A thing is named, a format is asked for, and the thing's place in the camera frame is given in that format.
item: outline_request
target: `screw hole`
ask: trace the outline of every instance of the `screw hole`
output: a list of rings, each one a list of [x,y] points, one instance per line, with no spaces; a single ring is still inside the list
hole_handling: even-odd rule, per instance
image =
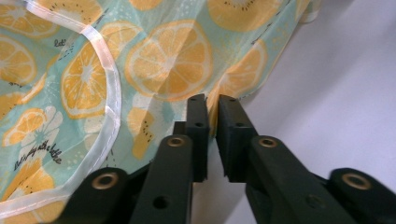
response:
[[[270,138],[262,138],[262,139],[260,139],[259,140],[259,144],[262,147],[276,147],[277,146],[276,141],[274,141],[274,140],[272,140]]]
[[[370,181],[368,181],[366,178],[364,178],[361,175],[348,173],[348,174],[344,174],[342,178],[343,181],[352,188],[362,189],[362,190],[367,190],[371,188]]]
[[[111,189],[113,186],[117,184],[119,181],[119,177],[117,176],[116,173],[106,173],[97,176],[93,181],[92,181],[92,186],[95,189]]]
[[[175,137],[168,139],[168,145],[171,147],[180,147],[183,146],[183,144],[184,140],[182,138]]]
[[[169,206],[169,199],[165,196],[159,196],[154,199],[152,205],[157,209],[165,209]]]

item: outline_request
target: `white flower print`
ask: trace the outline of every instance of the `white flower print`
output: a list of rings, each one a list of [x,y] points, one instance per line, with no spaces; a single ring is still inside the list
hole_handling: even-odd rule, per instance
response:
[[[21,141],[21,152],[20,157],[29,153],[34,147],[39,147],[47,141],[47,146],[52,146],[55,142],[55,138],[59,132],[59,126],[64,121],[64,117],[61,112],[56,111],[54,106],[48,106],[45,109],[46,121],[34,131],[28,133],[25,138]],[[40,150],[35,155],[36,157],[44,158],[46,150]]]

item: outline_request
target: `white surface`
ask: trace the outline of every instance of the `white surface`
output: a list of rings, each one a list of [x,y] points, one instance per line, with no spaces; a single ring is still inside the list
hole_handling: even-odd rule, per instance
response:
[[[243,101],[259,134],[313,173],[351,167],[396,192],[396,1],[323,0],[264,87]],[[244,186],[222,178],[216,149],[195,188],[192,223],[255,223]]]

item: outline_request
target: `metal screw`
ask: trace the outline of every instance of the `metal screw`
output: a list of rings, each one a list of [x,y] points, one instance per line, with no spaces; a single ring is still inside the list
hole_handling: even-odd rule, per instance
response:
[[[184,140],[179,137],[174,137],[174,138],[169,138],[167,143],[171,147],[181,147],[184,145]]]
[[[277,142],[276,141],[274,141],[271,138],[266,138],[266,137],[261,138],[259,140],[259,144],[262,147],[276,147],[277,146]]]
[[[355,189],[367,190],[372,187],[370,181],[368,181],[366,178],[364,178],[361,175],[348,173],[348,174],[344,174],[342,178],[346,184],[348,184],[350,187]]]
[[[92,186],[95,189],[111,189],[119,181],[119,176],[117,173],[105,173],[97,176],[92,181]]]

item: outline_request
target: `black plastic part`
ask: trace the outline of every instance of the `black plastic part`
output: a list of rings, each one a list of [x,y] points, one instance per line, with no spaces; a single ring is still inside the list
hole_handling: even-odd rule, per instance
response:
[[[125,221],[120,223],[127,223],[131,218],[131,214],[134,211],[134,207],[136,206],[137,199],[139,198],[140,191],[143,188],[143,185],[146,181],[146,177],[149,172],[150,163],[140,168],[139,170],[133,172],[129,175],[129,181],[127,184],[126,192],[124,192],[124,196],[130,200],[128,203],[129,206],[119,211],[120,216],[126,215]]]
[[[165,137],[129,223],[189,223],[191,187],[192,141],[186,135]]]
[[[268,194],[263,193],[261,189],[256,189],[247,184],[245,187],[251,211],[256,218],[257,223],[269,223],[272,216],[273,207]]]
[[[216,140],[230,182],[246,182],[248,148],[250,139],[257,132],[239,101],[221,95],[219,97],[219,120]]]
[[[261,210],[271,215],[261,214],[262,219],[268,219],[260,223],[356,223],[281,141],[256,136],[251,140],[251,148],[249,160],[266,190],[262,193],[271,202],[266,205],[271,211]],[[247,183],[255,186],[257,179]],[[253,212],[263,207],[257,202],[268,203],[268,198],[264,201],[249,198]]]
[[[128,175],[117,168],[100,169],[89,175],[73,193],[66,208],[52,223],[114,223],[123,221],[120,211],[130,207],[125,197]]]
[[[173,134],[186,134],[186,121],[175,121]]]
[[[359,223],[396,223],[396,195],[371,176],[337,169],[331,173],[328,189]]]
[[[207,144],[209,121],[205,96],[194,95],[187,102],[186,135],[192,140],[194,182],[207,179]]]

